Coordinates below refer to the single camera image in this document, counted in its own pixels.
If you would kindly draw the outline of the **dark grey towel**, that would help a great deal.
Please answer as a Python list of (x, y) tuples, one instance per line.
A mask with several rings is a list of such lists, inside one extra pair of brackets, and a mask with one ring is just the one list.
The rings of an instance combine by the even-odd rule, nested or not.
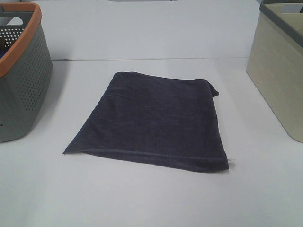
[(65, 149), (199, 173), (229, 169), (214, 97), (204, 79), (118, 72)]

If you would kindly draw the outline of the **beige basket with grey rim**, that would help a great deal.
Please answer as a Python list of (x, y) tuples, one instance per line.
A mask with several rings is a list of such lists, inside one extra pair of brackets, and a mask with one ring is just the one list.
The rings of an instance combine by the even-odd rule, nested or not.
[(263, 0), (246, 72), (287, 132), (303, 140), (303, 2)]

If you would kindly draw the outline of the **grey basket with orange rim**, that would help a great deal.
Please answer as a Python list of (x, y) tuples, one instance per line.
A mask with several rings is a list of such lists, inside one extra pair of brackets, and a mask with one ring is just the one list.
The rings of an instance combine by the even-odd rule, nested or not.
[(1, 18), (20, 25), (0, 27), (5, 51), (0, 58), (0, 140), (19, 139), (33, 127), (49, 87), (53, 64), (41, 25), (42, 12), (32, 2), (0, 5)]

